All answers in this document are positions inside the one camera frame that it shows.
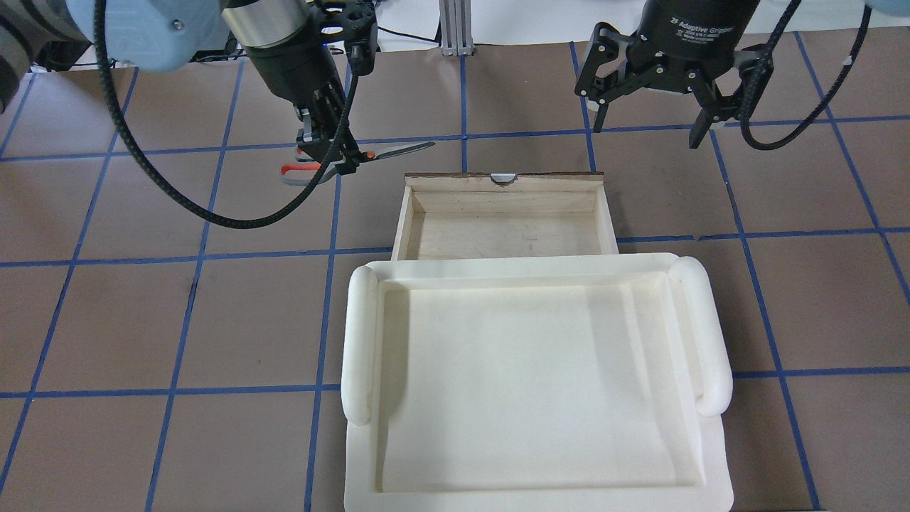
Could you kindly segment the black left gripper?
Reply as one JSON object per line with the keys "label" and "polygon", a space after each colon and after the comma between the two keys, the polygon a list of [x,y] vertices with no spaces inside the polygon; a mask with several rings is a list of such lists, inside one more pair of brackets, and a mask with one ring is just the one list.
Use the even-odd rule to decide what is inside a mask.
{"label": "black left gripper", "polygon": [[[269,90],[298,110],[298,150],[310,159],[328,155],[327,175],[347,176],[360,168],[360,147],[350,130],[355,93],[345,98],[327,46],[335,42],[343,43],[352,75],[374,71],[373,1],[246,2],[246,53]],[[338,121],[332,142],[331,121]]]}

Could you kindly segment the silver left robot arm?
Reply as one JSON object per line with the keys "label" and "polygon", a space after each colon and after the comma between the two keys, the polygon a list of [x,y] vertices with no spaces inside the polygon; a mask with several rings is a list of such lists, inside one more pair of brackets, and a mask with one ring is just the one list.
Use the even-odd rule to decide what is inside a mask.
{"label": "silver left robot arm", "polygon": [[341,42],[357,77],[375,65],[378,27],[368,1],[4,1],[2,107],[49,43],[95,43],[102,9],[107,57],[170,72],[198,53],[245,50],[270,92],[289,101],[303,127],[298,149],[329,171],[374,159],[341,126],[344,98],[329,43]]}

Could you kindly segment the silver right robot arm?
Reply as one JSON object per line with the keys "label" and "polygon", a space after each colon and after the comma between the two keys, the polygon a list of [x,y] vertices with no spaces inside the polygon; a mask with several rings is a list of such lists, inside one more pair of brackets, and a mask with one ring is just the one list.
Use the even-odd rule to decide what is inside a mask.
{"label": "silver right robot arm", "polygon": [[656,90],[695,97],[701,110],[689,133],[692,149],[701,146],[713,126],[729,120],[739,123],[751,148],[783,148],[804,133],[841,90],[867,39],[874,11],[908,16],[906,1],[865,2],[854,42],[825,96],[782,139],[760,142],[751,132],[751,120],[774,72],[774,50],[800,2],[787,3],[767,42],[738,48],[758,6],[756,1],[647,1],[630,35],[610,23],[596,23],[573,88],[594,108],[592,129],[604,129],[611,102],[639,90]]}

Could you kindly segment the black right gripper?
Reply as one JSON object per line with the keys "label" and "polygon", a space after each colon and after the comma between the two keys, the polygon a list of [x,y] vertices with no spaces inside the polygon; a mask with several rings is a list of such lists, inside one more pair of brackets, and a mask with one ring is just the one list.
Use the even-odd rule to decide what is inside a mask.
{"label": "black right gripper", "polygon": [[[762,45],[737,49],[757,1],[647,1],[630,35],[595,23],[574,91],[594,112],[601,133],[611,104],[641,88],[696,96],[716,94],[715,81],[732,68],[747,81],[759,67]],[[702,106],[688,137],[698,149],[708,131],[732,117],[732,102]]]}

